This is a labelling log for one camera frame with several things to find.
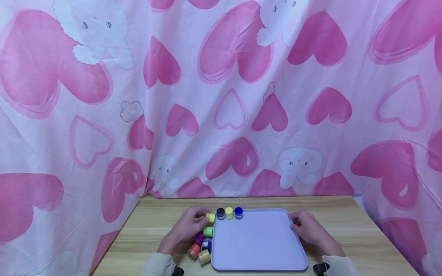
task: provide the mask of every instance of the pink curtain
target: pink curtain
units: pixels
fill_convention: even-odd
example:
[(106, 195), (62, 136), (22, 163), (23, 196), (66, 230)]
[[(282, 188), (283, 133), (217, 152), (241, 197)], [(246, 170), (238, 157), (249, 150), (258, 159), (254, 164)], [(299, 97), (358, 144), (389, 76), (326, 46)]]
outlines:
[(442, 271), (439, 0), (0, 3), (0, 275), (88, 275), (146, 193), (362, 195)]

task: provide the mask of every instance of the sleeve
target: sleeve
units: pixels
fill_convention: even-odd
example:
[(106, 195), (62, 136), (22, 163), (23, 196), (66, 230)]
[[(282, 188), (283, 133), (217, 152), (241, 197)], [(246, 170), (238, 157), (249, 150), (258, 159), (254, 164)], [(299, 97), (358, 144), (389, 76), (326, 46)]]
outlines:
[(328, 271), (324, 273), (325, 276), (359, 276), (349, 257), (322, 256), (322, 261), (330, 265)]
[(144, 266), (141, 276), (171, 276), (175, 266), (171, 255), (154, 252)]

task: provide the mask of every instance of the table surface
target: table surface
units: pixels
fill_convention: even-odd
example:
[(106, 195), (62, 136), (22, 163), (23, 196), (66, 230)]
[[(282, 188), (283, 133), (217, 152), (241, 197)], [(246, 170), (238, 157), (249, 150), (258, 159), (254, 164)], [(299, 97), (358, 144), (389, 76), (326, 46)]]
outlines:
[[(289, 212), (311, 212), (338, 240), (361, 275), (417, 275), (399, 251), (350, 196), (247, 197), (212, 199), (140, 199), (120, 233), (108, 249), (93, 276), (140, 276), (152, 252), (181, 216), (183, 210), (202, 204), (219, 207), (284, 208)], [(190, 243), (180, 244), (174, 254), (185, 275), (314, 275), (312, 266), (320, 255), (305, 245), (309, 268), (303, 272), (217, 272), (210, 264), (203, 267), (187, 256)]]

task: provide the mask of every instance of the pink heart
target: pink heart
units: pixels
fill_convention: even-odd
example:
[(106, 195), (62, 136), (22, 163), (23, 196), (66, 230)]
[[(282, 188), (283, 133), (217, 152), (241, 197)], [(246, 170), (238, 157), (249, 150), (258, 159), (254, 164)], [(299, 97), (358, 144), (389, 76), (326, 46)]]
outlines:
[(334, 124), (343, 124), (351, 116), (351, 104), (347, 98), (334, 88), (323, 89), (307, 110), (306, 121), (317, 125), (327, 116)]
[(350, 169), (355, 175), (382, 178), (382, 194), (391, 205), (404, 210), (415, 206), (419, 179), (410, 143), (388, 140), (372, 144), (356, 156)]
[(104, 220), (115, 221), (123, 211), (125, 193), (134, 194), (144, 184), (143, 170), (135, 160), (115, 157), (107, 166), (101, 189)]
[(150, 193), (155, 198), (163, 198), (163, 195), (161, 194), (161, 192), (159, 190), (158, 191), (153, 191), (152, 190), (154, 185), (155, 185), (155, 180), (150, 179), (149, 177), (147, 177), (146, 188), (144, 189), (143, 196), (145, 196), (148, 193)]
[(209, 180), (222, 175), (232, 166), (233, 170), (242, 177), (251, 175), (259, 165), (259, 156), (255, 146), (244, 137), (236, 138), (215, 152), (206, 167), (206, 177)]
[(293, 197), (296, 195), (293, 187), (281, 188), (281, 176), (272, 170), (262, 170), (250, 186), (248, 197)]
[(269, 124), (276, 131), (283, 131), (289, 124), (289, 118), (284, 107), (279, 102), (275, 94), (270, 95), (264, 100), (261, 109), (251, 125), (251, 129), (261, 131)]
[(208, 10), (215, 7), (220, 0), (187, 0), (196, 8)]
[(104, 256), (107, 249), (109, 248), (113, 240), (115, 240), (119, 232), (120, 230), (116, 230), (100, 236), (100, 240), (98, 240), (97, 249), (95, 250), (94, 259), (92, 260), (92, 266), (89, 270), (89, 274), (91, 274), (95, 267), (98, 265), (98, 262)]
[(320, 11), (305, 20), (287, 60), (298, 65), (314, 55), (322, 65), (333, 66), (344, 58), (347, 49), (341, 28), (326, 11)]
[[(406, 86), (407, 84), (415, 82), (417, 90), (416, 92), (419, 94), (419, 100), (420, 102), (415, 103), (417, 105), (416, 109), (419, 109), (419, 115), (420, 120), (416, 125), (407, 125), (404, 123), (400, 117), (393, 117), (393, 118), (385, 118), (382, 117), (380, 114), (380, 110), (382, 106), (385, 104), (385, 102), (393, 96), (395, 93), (401, 91), (401, 89)], [(402, 110), (401, 115), (408, 115), (409, 116), (409, 110)], [(376, 121), (381, 123), (391, 123), (391, 122), (398, 122), (399, 125), (407, 130), (407, 131), (418, 131), (424, 128), (424, 126), (427, 125), (428, 122), (428, 100), (427, 95), (425, 94), (425, 90), (422, 85), (422, 81), (420, 79), (419, 75), (414, 75), (409, 77), (406, 80), (401, 81), (397, 85), (395, 85), (392, 89), (388, 90), (387, 93), (385, 93), (377, 102), (374, 110), (373, 110), (373, 117)]]
[(376, 64), (394, 64), (419, 53), (436, 35), (436, 65), (442, 72), (442, 2), (402, 0), (374, 32), (369, 57)]
[(175, 0), (149, 0), (153, 12), (164, 12), (170, 9)]
[[(241, 124), (239, 124), (239, 125), (234, 125), (234, 124), (232, 124), (231, 122), (227, 122), (227, 123), (225, 123), (225, 124), (223, 124), (223, 125), (220, 125), (220, 124), (218, 123), (218, 121), (217, 121), (217, 117), (220, 116), (220, 111), (226, 109), (226, 108), (223, 108), (223, 105), (226, 104), (226, 99), (227, 99), (227, 97), (228, 97), (229, 95), (233, 95), (233, 96), (235, 97), (235, 99), (236, 99), (236, 103), (238, 104), (239, 108), (241, 109), (241, 113), (242, 113), (242, 118), (241, 118), (241, 119), (242, 119), (242, 122), (241, 122)], [(229, 104), (229, 105), (228, 105), (227, 108), (231, 110), (231, 109), (233, 108), (233, 106), (230, 105), (231, 103), (228, 103), (228, 104)], [(248, 113), (247, 113), (247, 109), (246, 109), (246, 106), (245, 106), (243, 100), (242, 100), (241, 97), (238, 95), (238, 93), (235, 91), (235, 89), (231, 88), (231, 89), (230, 89), (230, 90), (229, 90), (229, 91), (223, 96), (223, 98), (222, 98), (221, 101), (219, 102), (218, 107), (217, 107), (216, 110), (215, 110), (215, 114), (214, 114), (214, 116), (213, 116), (212, 123), (213, 123), (213, 126), (214, 126), (216, 129), (225, 129), (225, 128), (227, 128), (228, 126), (230, 126), (232, 129), (238, 130), (238, 129), (243, 128), (243, 127), (246, 125), (246, 123), (247, 123), (247, 119), (248, 119)]]
[(428, 140), (427, 164), (431, 169), (442, 172), (442, 129), (436, 130)]
[(0, 94), (23, 116), (47, 118), (58, 101), (59, 82), (87, 104), (102, 103), (112, 94), (106, 67), (79, 62), (73, 54), (78, 42), (63, 32), (54, 17), (21, 11), (8, 30), (0, 52)]
[(207, 84), (216, 84), (229, 76), (238, 61), (241, 78), (258, 81), (268, 70), (273, 45), (256, 43), (264, 25), (259, 17), (259, 4), (246, 1), (228, 10), (208, 32), (198, 55), (198, 73)]
[(55, 210), (64, 188), (52, 174), (0, 174), (0, 244), (23, 235), (32, 224), (34, 207)]
[(415, 220), (392, 217), (380, 220), (376, 224), (419, 275), (428, 275), (422, 266), (427, 249)]
[(326, 176), (315, 184), (314, 196), (354, 195), (354, 189), (341, 172)]
[[(96, 132), (100, 133), (101, 135), (103, 135), (107, 139), (107, 141), (109, 142), (109, 146), (105, 150), (93, 152), (92, 159), (88, 160), (88, 161), (85, 161), (85, 162), (80, 160), (80, 158), (77, 155), (77, 149), (75, 148), (77, 125), (78, 125), (79, 121), (87, 124), (94, 131), (96, 131)], [(88, 143), (86, 145), (87, 146), (87, 150), (88, 151), (94, 151), (95, 148), (91, 147), (90, 143), (91, 143), (91, 141), (88, 140)], [(97, 124), (92, 123), (91, 121), (87, 120), (86, 118), (81, 117), (78, 114), (76, 114), (74, 116), (74, 118), (72, 119), (71, 127), (69, 128), (69, 150), (71, 151), (72, 159), (73, 159), (73, 161), (74, 161), (74, 163), (75, 163), (75, 165), (77, 167), (79, 167), (82, 170), (87, 170), (87, 169), (92, 168), (92, 166), (97, 161), (97, 157), (100, 156), (100, 155), (108, 154), (112, 150), (113, 147), (114, 147), (114, 138), (113, 138), (112, 134), (109, 131), (107, 131), (106, 129), (102, 128), (101, 126), (99, 126)]]
[(127, 134), (127, 144), (132, 151), (143, 147), (151, 150), (154, 136), (153, 131), (146, 126), (146, 117), (142, 115), (130, 127)]
[(178, 62), (154, 36), (150, 37), (150, 48), (144, 60), (143, 74), (147, 88), (151, 88), (157, 80), (162, 84), (175, 85), (181, 78)]
[(212, 188), (203, 184), (199, 177), (186, 182), (176, 191), (176, 194), (181, 198), (215, 197)]
[(194, 136), (198, 132), (198, 121), (195, 115), (179, 104), (172, 105), (166, 121), (166, 133), (170, 137), (177, 135), (181, 128), (187, 136)]

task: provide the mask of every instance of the plastic tray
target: plastic tray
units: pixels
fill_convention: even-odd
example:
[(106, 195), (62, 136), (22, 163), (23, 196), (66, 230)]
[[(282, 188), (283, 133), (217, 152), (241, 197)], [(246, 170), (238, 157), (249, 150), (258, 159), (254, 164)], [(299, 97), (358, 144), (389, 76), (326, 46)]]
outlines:
[(243, 218), (215, 219), (211, 262), (216, 270), (301, 271), (309, 262), (284, 209), (244, 209)]

